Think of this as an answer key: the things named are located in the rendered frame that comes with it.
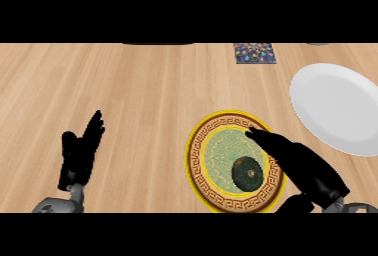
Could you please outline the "yellow patterned plate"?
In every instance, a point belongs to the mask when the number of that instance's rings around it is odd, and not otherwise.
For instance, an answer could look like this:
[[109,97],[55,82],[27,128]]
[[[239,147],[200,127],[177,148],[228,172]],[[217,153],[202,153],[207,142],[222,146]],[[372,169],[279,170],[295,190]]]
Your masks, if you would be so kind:
[[[267,212],[285,188],[287,176],[273,157],[245,136],[250,127],[272,131],[251,114],[222,110],[198,122],[188,138],[186,176],[197,197],[214,212]],[[233,164],[248,158],[256,160],[250,174],[263,174],[262,185],[251,192],[242,191],[232,179]]]

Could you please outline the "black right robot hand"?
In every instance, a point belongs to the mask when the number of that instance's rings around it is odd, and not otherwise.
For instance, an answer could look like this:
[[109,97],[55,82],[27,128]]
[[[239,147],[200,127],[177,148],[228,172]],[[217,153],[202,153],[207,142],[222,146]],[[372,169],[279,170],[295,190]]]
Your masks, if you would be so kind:
[[273,157],[300,190],[300,194],[285,200],[278,213],[310,213],[315,205],[328,209],[335,203],[341,203],[350,189],[319,154],[300,142],[254,127],[250,127],[245,136]]

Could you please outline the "white plate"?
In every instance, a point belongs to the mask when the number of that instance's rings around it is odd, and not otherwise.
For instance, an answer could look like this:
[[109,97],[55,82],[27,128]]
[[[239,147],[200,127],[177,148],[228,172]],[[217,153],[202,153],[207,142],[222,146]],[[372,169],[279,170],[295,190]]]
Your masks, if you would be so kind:
[[341,152],[378,156],[378,86],[350,68],[315,63],[293,76],[295,115],[318,139]]

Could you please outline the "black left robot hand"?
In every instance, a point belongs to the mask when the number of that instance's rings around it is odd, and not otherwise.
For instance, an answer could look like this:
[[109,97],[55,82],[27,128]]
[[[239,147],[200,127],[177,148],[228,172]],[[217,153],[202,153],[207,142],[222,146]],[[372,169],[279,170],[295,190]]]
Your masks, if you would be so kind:
[[95,154],[105,132],[102,112],[96,111],[89,121],[83,136],[71,131],[62,134],[62,168],[58,189],[68,190],[70,186],[87,185],[95,164]]

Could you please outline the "colourful patterned box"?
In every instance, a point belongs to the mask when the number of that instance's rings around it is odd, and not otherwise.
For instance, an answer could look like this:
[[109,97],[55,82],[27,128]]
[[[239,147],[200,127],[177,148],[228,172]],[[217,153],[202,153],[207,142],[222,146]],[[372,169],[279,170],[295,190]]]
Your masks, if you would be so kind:
[[238,64],[275,64],[276,57],[270,43],[235,43]]

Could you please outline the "dark green squash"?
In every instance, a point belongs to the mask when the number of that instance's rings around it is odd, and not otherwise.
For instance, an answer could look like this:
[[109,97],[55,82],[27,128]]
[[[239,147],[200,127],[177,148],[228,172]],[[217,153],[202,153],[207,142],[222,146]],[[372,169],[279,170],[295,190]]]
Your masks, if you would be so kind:
[[254,192],[263,184],[263,169],[254,158],[244,156],[232,166],[232,180],[244,192]]

